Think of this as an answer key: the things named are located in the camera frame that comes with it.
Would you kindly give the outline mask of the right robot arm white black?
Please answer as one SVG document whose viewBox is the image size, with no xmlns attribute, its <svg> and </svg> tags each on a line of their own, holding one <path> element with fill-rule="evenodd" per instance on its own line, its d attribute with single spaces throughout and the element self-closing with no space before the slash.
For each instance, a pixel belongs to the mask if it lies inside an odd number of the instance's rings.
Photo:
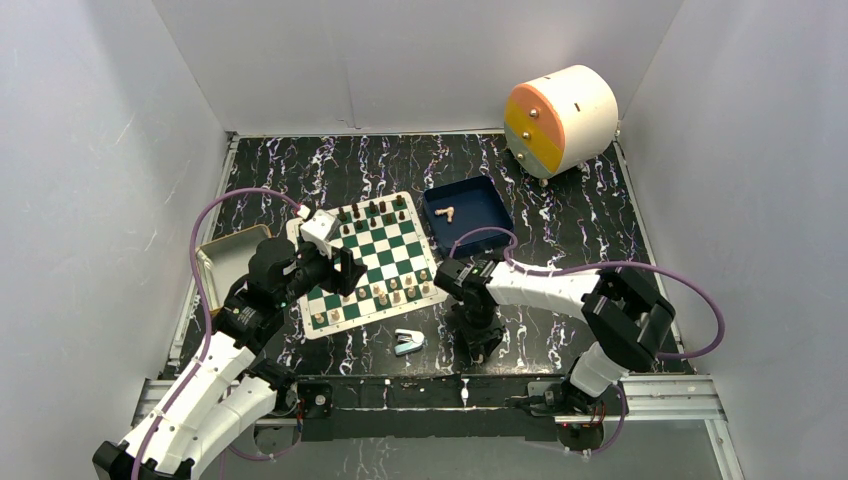
<svg viewBox="0 0 848 480">
<path fill-rule="evenodd" d="M 676 316 L 671 303 L 629 266 L 557 275 L 505 261 L 448 258 L 434 284 L 454 299 L 450 317 L 474 362 L 487 360 L 501 343 L 505 329 L 496 312 L 504 306 L 541 308 L 588 325 L 595 341 L 560 387 L 524 400 L 524 408 L 538 416 L 590 413 L 610 386 L 632 372 L 650 371 Z"/>
</svg>

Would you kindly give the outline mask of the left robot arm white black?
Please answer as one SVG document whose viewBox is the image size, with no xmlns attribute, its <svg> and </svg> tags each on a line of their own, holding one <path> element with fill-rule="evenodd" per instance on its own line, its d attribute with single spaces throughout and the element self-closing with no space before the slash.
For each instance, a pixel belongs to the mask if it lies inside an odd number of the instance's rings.
<svg viewBox="0 0 848 480">
<path fill-rule="evenodd" d="M 121 441 L 103 442 L 92 461 L 100 479 L 196 479 L 242 431 L 299 400 L 295 374 L 258 358 L 286 309 L 315 288 L 354 292 L 367 267 L 326 241 L 261 241 L 230 287 L 190 365 Z"/>
</svg>

